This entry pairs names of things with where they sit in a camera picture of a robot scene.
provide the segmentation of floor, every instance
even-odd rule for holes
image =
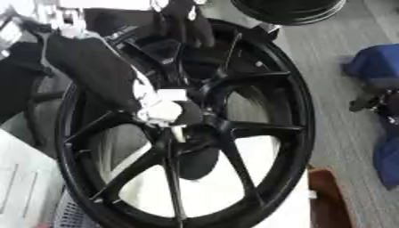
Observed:
[[[372,149],[382,135],[376,117],[351,113],[348,102],[359,92],[354,79],[344,77],[339,63],[370,45],[399,41],[397,0],[348,0],[337,16],[313,25],[283,28],[277,43],[304,75],[313,94],[317,139],[312,164],[329,167],[338,178],[355,227],[399,227],[399,190],[387,191],[372,167]],[[49,82],[45,87],[63,87]],[[43,123],[53,121],[57,102],[41,106]],[[3,128],[31,142],[21,117]],[[51,135],[52,126],[44,125]],[[44,149],[50,156],[52,147]]]

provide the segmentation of black wheel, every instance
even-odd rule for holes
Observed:
[[[123,110],[109,110],[76,85],[66,92],[56,127],[59,165],[73,198],[103,227],[252,227],[286,199],[304,173],[314,146],[314,110],[304,79],[263,34],[218,20],[212,25],[213,48],[184,47],[152,35],[148,28],[130,30],[111,41],[158,88],[187,89],[201,120],[183,130],[186,142],[176,142],[170,128],[146,126]],[[238,96],[244,106],[234,109],[237,100],[232,102],[236,99],[232,97]],[[266,118],[251,116],[248,103],[260,107]],[[250,112],[250,117],[240,119],[234,111]],[[121,130],[129,127],[139,133]],[[128,159],[99,165],[114,162],[106,158],[110,144],[121,144],[118,138],[129,135],[131,141],[137,135],[144,139],[142,150],[130,147],[135,152],[127,153]],[[249,149],[242,149],[238,141],[252,136],[265,137],[269,147],[251,141]],[[259,172],[245,159],[251,153],[252,161],[260,164]],[[267,156],[273,158],[270,164]],[[209,186],[219,185],[223,191],[201,195],[184,189],[215,176],[221,164],[230,171]],[[192,175],[185,178],[187,169],[195,166],[206,171],[200,171],[197,180]],[[163,177],[146,175],[152,169]],[[227,176],[235,176],[238,185],[228,183]],[[151,177],[155,185],[135,183]],[[237,194],[226,199],[231,192]],[[143,206],[140,197],[156,203]],[[219,200],[223,204],[215,206]],[[206,207],[196,212],[197,204]],[[168,211],[159,212],[160,208]]]
[[[304,25],[326,20],[344,7],[346,0],[232,0],[249,17],[277,25]]]

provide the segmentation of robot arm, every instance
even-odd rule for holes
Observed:
[[[55,74],[70,77],[145,122],[158,126],[173,124],[182,114],[182,107],[162,99],[140,71],[102,37],[86,30],[84,8],[154,9],[160,19],[176,22],[179,35],[186,30],[182,27],[191,26],[197,41],[205,45],[214,42],[210,25],[193,0],[3,0],[0,4],[1,54],[7,57],[6,50],[20,39],[27,21],[48,25],[53,32],[40,34],[44,43],[44,66]],[[186,36],[178,38],[185,41]]]

